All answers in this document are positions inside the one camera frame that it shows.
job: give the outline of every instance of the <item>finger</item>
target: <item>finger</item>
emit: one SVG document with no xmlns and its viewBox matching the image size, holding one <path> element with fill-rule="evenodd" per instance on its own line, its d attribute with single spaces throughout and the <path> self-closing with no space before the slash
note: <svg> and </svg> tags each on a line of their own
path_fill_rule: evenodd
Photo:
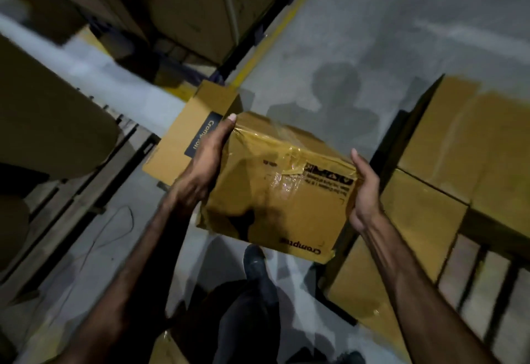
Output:
<svg viewBox="0 0 530 364">
<path fill-rule="evenodd" d="M 219 123 L 217 128 L 215 128 L 214 132 L 212 132 L 209 136 L 209 142 L 211 142 L 212 146 L 216 146 L 222 149 L 225 142 L 230 136 L 230 133 L 232 133 L 232 130 L 235 127 L 235 121 L 237 119 L 237 115 L 230 114 L 227 119 L 224 119 Z"/>
<path fill-rule="evenodd" d="M 351 161 L 354 163 L 357 170 L 365 178 L 365 182 L 378 181 L 379 177 L 375 174 L 370 164 L 362 157 L 356 149 L 351 150 Z"/>
</svg>

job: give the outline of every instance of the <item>shoe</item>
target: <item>shoe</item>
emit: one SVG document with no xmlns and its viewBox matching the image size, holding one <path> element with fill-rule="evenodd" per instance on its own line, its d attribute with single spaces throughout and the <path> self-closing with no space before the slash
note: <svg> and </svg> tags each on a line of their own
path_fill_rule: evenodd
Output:
<svg viewBox="0 0 530 364">
<path fill-rule="evenodd" d="M 260 247 L 251 244 L 245 250 L 243 256 L 243 268 L 247 280 L 264 280 L 268 279 L 267 265 L 265 264 L 265 255 Z"/>
<path fill-rule="evenodd" d="M 366 364 L 366 361 L 361 353 L 358 351 L 352 351 L 338 356 L 333 364 Z"/>
</svg>

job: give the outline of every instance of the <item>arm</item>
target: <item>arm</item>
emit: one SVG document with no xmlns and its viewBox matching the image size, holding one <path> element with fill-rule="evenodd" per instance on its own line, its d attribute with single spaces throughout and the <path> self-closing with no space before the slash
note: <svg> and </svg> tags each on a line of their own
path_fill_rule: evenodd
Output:
<svg viewBox="0 0 530 364">
<path fill-rule="evenodd" d="M 379 203 L 379 177 L 355 149 L 351 159 L 364 177 L 350 223 L 379 269 L 412 361 L 497 363 L 427 277 Z"/>
<path fill-rule="evenodd" d="M 215 180 L 235 119 L 231 115 L 202 139 L 58 363 L 149 362 L 155 339 L 164 330 L 169 287 L 191 213 Z"/>
</svg>

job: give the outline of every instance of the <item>forearm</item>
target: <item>forearm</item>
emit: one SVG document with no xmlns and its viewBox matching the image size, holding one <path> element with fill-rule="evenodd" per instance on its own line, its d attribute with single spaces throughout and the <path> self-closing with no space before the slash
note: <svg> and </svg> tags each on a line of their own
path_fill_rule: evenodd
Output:
<svg viewBox="0 0 530 364">
<path fill-rule="evenodd" d="M 387 217 L 362 233 L 378 266 L 413 362 L 497 362 L 427 277 Z"/>
<path fill-rule="evenodd" d="M 123 268 L 60 362 L 147 362 L 165 322 L 173 271 L 200 196 L 186 179 L 166 194 Z"/>
</svg>

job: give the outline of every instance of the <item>hand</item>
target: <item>hand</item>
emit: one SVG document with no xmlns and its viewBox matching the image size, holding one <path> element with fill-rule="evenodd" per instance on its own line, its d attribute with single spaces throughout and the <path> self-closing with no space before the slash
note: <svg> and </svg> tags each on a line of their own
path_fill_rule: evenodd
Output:
<svg viewBox="0 0 530 364">
<path fill-rule="evenodd" d="M 206 198 L 219 174 L 222 149 L 235 127 L 236 119 L 235 114 L 230 114 L 201 139 L 194 158 L 168 192 L 167 199 L 172 206 L 178 203 L 188 212 Z"/>
<path fill-rule="evenodd" d="M 362 233 L 383 213 L 379 202 L 379 177 L 355 149 L 351 150 L 351 161 L 361 173 L 363 182 L 349 219 L 352 227 Z"/>
</svg>

